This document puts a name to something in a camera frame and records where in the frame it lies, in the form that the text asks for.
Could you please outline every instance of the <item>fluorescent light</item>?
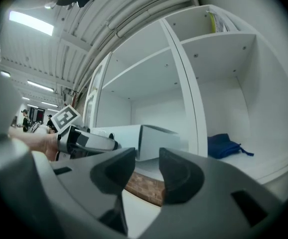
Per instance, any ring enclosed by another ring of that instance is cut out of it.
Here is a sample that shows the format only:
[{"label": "fluorescent light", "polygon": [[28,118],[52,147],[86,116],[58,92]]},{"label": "fluorescent light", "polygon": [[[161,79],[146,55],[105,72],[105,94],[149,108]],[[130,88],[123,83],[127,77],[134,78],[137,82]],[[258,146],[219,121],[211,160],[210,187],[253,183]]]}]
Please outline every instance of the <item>fluorescent light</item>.
[{"label": "fluorescent light", "polygon": [[58,112],[57,110],[53,110],[53,109],[49,109],[49,108],[48,108],[48,110],[49,111],[53,111],[53,112]]},{"label": "fluorescent light", "polygon": [[28,83],[29,83],[30,85],[33,85],[33,86],[38,87],[38,88],[42,88],[42,89],[47,90],[47,91],[54,92],[54,90],[53,90],[52,88],[49,88],[49,87],[46,87],[46,86],[37,84],[37,83],[32,82],[32,81],[29,81],[29,80],[27,80],[27,81],[28,81]]},{"label": "fluorescent light", "polygon": [[41,102],[41,103],[46,104],[46,105],[49,105],[49,106],[55,106],[55,107],[58,107],[57,105],[49,104],[49,103],[46,103],[46,102]]},{"label": "fluorescent light", "polygon": [[9,20],[32,27],[36,30],[52,36],[53,25],[50,25],[49,23],[44,22],[40,19],[12,10],[9,15]]},{"label": "fluorescent light", "polygon": [[0,73],[1,73],[1,75],[5,76],[5,77],[11,77],[10,73],[4,72],[4,71],[1,71]]},{"label": "fluorescent light", "polygon": [[38,106],[33,106],[33,105],[28,105],[28,106],[33,107],[33,108],[38,108]]}]

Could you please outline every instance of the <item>white wall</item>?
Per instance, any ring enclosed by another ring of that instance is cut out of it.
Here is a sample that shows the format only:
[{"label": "white wall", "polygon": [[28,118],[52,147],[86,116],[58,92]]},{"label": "white wall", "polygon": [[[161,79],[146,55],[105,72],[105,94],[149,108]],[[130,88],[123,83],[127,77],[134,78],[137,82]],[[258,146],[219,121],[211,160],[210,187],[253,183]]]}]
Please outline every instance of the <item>white wall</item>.
[{"label": "white wall", "polygon": [[199,90],[207,136],[227,133],[235,142],[250,137],[248,110],[236,77],[201,84]]},{"label": "white wall", "polygon": [[188,121],[181,89],[132,102],[132,125],[155,125],[174,131],[188,140]]},{"label": "white wall", "polygon": [[33,112],[33,121],[36,121],[36,116],[38,114],[38,109],[34,108],[34,112]]},{"label": "white wall", "polygon": [[96,127],[130,124],[131,102],[102,90],[99,99]]},{"label": "white wall", "polygon": [[254,42],[237,78],[247,104],[252,138],[288,144],[288,78],[261,38]]}]

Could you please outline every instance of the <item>white cardboard box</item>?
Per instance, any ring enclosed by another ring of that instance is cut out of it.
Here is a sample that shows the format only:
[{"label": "white cardboard box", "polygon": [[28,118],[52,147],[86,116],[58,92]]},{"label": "white cardboard box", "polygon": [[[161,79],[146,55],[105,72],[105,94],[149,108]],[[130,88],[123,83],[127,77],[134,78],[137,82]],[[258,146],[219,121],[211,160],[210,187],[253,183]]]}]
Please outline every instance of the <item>white cardboard box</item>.
[{"label": "white cardboard box", "polygon": [[91,133],[108,137],[114,134],[119,148],[134,147],[137,161],[159,157],[159,148],[180,149],[180,138],[177,133],[152,125],[127,125],[92,128]]}]

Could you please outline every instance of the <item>blue bag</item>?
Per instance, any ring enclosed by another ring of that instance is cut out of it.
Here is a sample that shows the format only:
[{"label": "blue bag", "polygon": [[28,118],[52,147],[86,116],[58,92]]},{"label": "blue bag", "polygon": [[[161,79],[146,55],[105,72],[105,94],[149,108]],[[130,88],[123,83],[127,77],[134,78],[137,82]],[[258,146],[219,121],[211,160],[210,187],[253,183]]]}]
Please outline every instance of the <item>blue bag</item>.
[{"label": "blue bag", "polygon": [[228,134],[221,133],[207,138],[208,142],[208,156],[221,159],[228,157],[231,154],[238,153],[240,150],[242,153],[248,156],[254,156],[253,153],[245,151],[238,143],[235,143],[229,139]]}]

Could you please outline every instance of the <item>shelf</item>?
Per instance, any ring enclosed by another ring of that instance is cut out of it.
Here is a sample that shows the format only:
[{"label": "shelf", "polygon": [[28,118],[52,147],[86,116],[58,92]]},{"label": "shelf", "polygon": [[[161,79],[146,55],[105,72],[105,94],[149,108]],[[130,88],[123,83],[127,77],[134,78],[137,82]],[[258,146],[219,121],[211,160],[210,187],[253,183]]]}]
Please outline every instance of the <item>shelf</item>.
[{"label": "shelf", "polygon": [[178,88],[180,83],[172,52],[165,48],[129,67],[102,89],[134,101]]},{"label": "shelf", "polygon": [[270,144],[251,139],[244,140],[241,147],[254,154],[248,156],[240,151],[221,161],[231,164],[255,180],[276,173],[288,165],[288,144],[285,142],[271,142]]},{"label": "shelf", "polygon": [[248,57],[255,34],[223,32],[182,41],[199,84],[236,77]]},{"label": "shelf", "polygon": [[159,21],[143,28],[113,52],[104,78],[104,85],[130,66],[168,46]]},{"label": "shelf", "polygon": [[212,33],[208,5],[176,12],[165,19],[180,41]]}]

